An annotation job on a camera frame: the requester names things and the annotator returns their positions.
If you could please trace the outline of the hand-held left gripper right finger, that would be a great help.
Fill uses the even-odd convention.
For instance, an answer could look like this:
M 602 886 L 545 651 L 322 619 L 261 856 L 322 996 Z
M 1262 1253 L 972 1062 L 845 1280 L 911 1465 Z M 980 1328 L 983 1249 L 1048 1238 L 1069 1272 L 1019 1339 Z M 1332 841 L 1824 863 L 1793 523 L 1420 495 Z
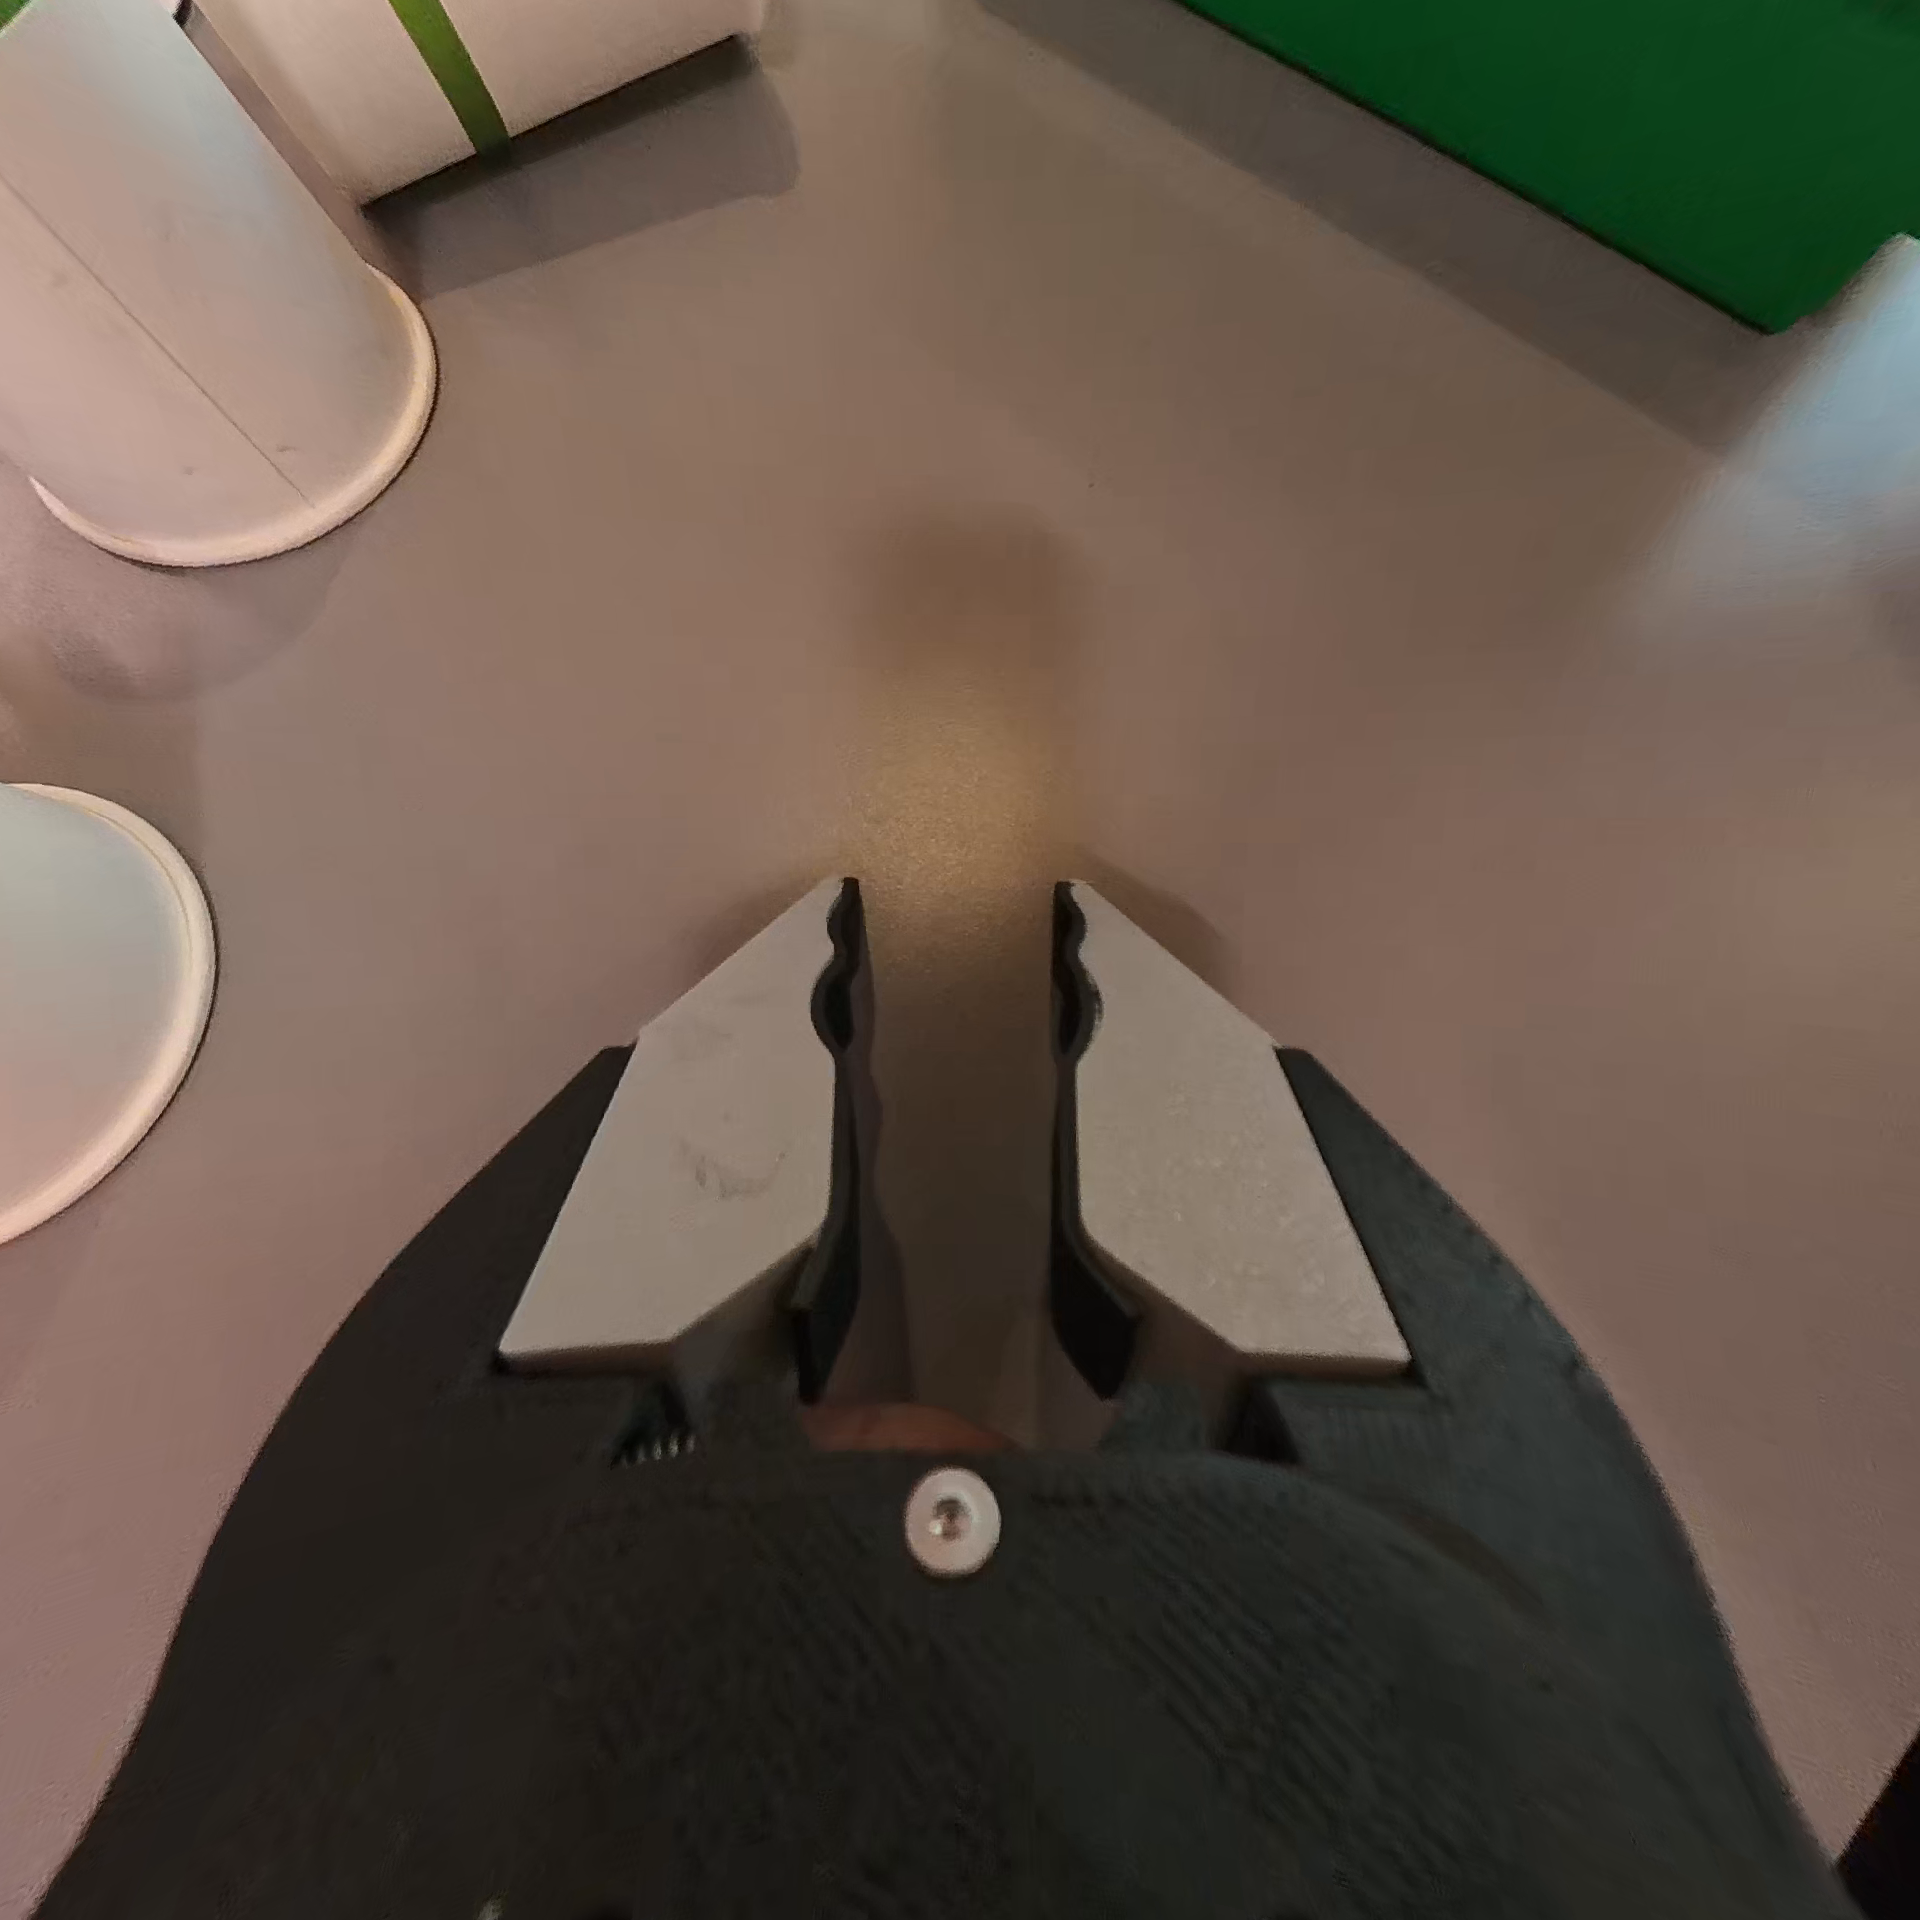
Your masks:
M 1046 1314 L 1095 1403 L 1414 1382 L 1281 1046 L 1078 879 L 1053 893 L 1051 1057 Z

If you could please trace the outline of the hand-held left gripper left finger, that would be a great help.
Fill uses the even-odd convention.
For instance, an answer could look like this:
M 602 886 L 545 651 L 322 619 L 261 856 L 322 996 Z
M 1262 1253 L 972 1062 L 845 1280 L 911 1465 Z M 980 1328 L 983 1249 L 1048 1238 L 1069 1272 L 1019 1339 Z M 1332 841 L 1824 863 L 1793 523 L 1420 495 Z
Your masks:
M 865 971 L 859 883 L 827 879 L 638 1033 L 504 1368 L 667 1380 L 687 1403 L 773 1371 L 823 1398 L 863 1288 Z

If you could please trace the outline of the white green-banded paper cup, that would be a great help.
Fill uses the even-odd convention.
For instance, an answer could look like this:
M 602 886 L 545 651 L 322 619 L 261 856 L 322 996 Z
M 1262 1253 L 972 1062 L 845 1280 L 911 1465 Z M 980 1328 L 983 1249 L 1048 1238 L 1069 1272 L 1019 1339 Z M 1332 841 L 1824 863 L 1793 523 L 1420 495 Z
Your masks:
M 143 565 L 322 541 L 419 450 L 439 355 L 164 4 L 4 4 L 3 443 Z
M 200 879 L 83 791 L 3 787 L 3 1240 L 85 1199 L 206 1041 L 220 951 Z
M 324 173 L 369 205 L 716 44 L 768 3 L 206 3 Z

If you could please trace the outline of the green plastic bin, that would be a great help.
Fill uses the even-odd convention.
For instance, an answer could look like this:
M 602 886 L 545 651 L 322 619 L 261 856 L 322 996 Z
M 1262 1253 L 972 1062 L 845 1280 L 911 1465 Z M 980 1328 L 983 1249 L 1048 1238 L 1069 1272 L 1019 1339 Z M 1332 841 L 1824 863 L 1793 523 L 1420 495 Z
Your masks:
M 1919 232 L 1908 3 L 1192 3 L 1765 335 Z

